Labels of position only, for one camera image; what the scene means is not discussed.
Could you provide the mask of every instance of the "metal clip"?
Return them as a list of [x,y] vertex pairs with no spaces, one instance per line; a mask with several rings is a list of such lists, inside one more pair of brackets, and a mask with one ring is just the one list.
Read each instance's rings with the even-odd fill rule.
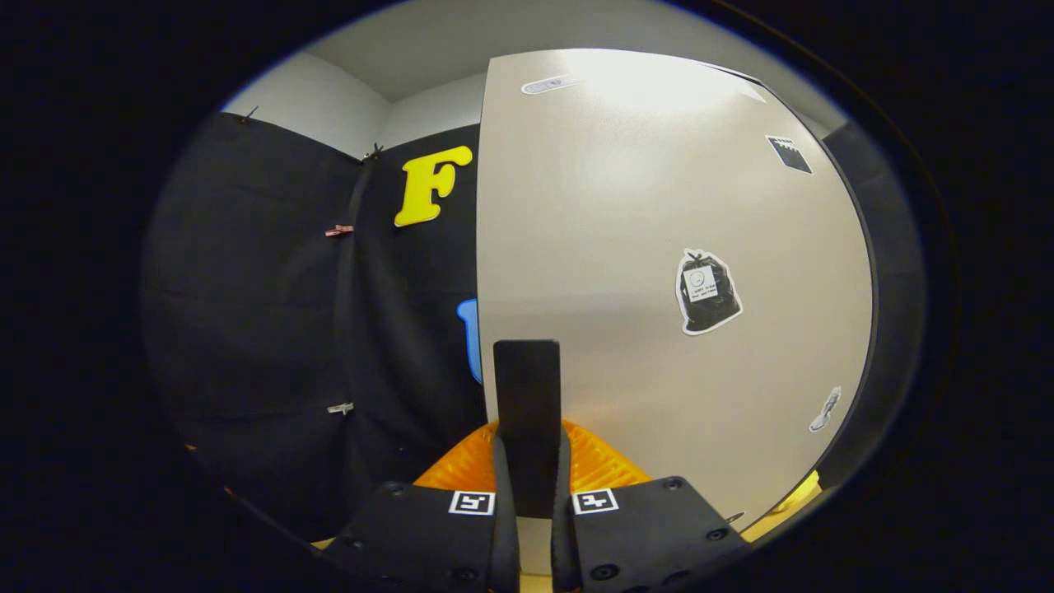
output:
[[348,402],[348,403],[343,403],[340,406],[331,406],[326,409],[326,412],[330,414],[336,414],[339,412],[340,414],[348,416],[348,411],[351,410],[355,410],[355,404]]
[[252,111],[250,111],[250,112],[249,112],[249,113],[248,113],[248,114],[247,114],[247,115],[246,115],[245,117],[242,117],[242,118],[241,118],[241,119],[240,119],[240,120],[238,121],[238,123],[245,123],[246,121],[248,121],[248,120],[249,120],[249,118],[250,118],[250,117],[252,117],[252,116],[253,116],[253,114],[254,114],[254,113],[256,113],[256,110],[258,110],[259,107],[260,107],[260,105],[256,105],[256,106],[254,106]]

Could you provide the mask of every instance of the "black fabric curtain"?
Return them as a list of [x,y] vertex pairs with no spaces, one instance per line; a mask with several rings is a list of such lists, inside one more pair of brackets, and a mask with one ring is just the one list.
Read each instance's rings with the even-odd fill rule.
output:
[[[475,160],[433,197],[438,217],[393,223],[406,160],[477,142],[472,125],[382,152],[339,236],[325,231],[351,222],[362,162],[264,121],[212,116],[162,190],[141,278],[158,389],[206,468],[305,539],[485,422],[455,314],[475,295]],[[351,370],[334,344],[346,240]]]

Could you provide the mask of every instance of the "white label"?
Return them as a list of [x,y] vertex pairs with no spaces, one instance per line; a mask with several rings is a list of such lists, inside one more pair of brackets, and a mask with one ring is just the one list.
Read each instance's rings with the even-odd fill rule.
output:
[[450,501],[450,513],[454,515],[493,515],[494,493],[454,491]]
[[609,488],[591,492],[577,492],[571,495],[571,502],[574,506],[575,515],[619,510],[619,502],[614,499],[614,493]]
[[692,303],[717,296],[718,280],[714,279],[714,265],[685,270],[684,285],[688,289],[688,301]]

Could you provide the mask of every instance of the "screw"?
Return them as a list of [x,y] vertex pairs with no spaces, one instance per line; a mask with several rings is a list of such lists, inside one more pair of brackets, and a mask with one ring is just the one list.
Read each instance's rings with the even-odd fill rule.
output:
[[589,576],[593,580],[608,580],[619,576],[619,567],[616,565],[601,565],[589,571]]
[[450,576],[457,582],[472,582],[475,580],[475,571],[468,567],[457,567],[450,571]]
[[349,548],[355,550],[356,552],[362,552],[363,550],[366,549],[366,543],[364,543],[362,539],[355,539],[355,537],[352,535],[344,536],[343,541],[345,546],[348,546]]

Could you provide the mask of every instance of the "trash bag sticker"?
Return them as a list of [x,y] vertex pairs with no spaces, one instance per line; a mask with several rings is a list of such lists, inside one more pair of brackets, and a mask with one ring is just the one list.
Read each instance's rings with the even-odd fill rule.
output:
[[728,265],[702,249],[684,250],[676,290],[688,336],[713,332],[743,313]]

